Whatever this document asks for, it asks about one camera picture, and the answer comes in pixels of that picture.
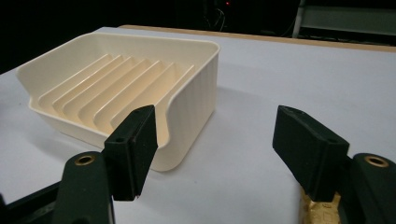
tabletop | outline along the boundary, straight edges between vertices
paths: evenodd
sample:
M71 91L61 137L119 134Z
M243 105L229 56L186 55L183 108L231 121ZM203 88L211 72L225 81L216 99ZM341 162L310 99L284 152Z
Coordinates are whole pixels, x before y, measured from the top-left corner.
M301 109L345 138L349 156L370 152L396 161L394 48L133 26L95 32L221 47L214 113L176 169L149 171L140 198L114 202L117 223L297 223L299 185L272 149L279 105ZM58 133L29 110L15 75L14 69L0 76L6 203L59 181L64 163L79 152L100 150Z

gold tape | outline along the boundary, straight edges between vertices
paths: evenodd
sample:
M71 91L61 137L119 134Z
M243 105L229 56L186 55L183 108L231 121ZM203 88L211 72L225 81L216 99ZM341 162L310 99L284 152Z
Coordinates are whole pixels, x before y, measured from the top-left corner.
M315 203L301 189L299 224L341 224L338 216L340 199L336 193L331 203Z

cream plastic tray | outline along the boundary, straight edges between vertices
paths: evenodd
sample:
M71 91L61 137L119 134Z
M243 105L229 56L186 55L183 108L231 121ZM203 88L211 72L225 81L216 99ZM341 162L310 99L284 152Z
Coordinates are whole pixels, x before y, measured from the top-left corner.
M103 148L134 109L155 105L157 171L176 167L215 108L219 45L88 34L18 68L29 107L62 133Z

white surface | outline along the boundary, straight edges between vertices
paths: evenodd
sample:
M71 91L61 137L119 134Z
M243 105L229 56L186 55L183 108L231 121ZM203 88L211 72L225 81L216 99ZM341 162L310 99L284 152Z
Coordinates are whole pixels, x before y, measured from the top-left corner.
M297 223L298 185L272 149L278 105L301 109L344 137L349 155L396 161L396 54L103 28L215 41L216 110L176 170L150 171L142 196L115 203L118 223ZM15 70L0 76L0 192L7 203L59 181L94 147L28 109Z
M133 110L155 105L151 169L169 171L215 109L218 55L208 41L95 33L22 65L17 78L43 120L99 148Z

plastic container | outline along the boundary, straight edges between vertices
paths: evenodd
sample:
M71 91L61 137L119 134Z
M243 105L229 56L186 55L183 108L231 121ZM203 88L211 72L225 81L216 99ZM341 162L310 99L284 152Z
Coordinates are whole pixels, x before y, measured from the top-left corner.
M103 148L123 119L155 105L159 148L151 164L181 163L215 108L219 45L93 33L17 70L29 107L62 133Z

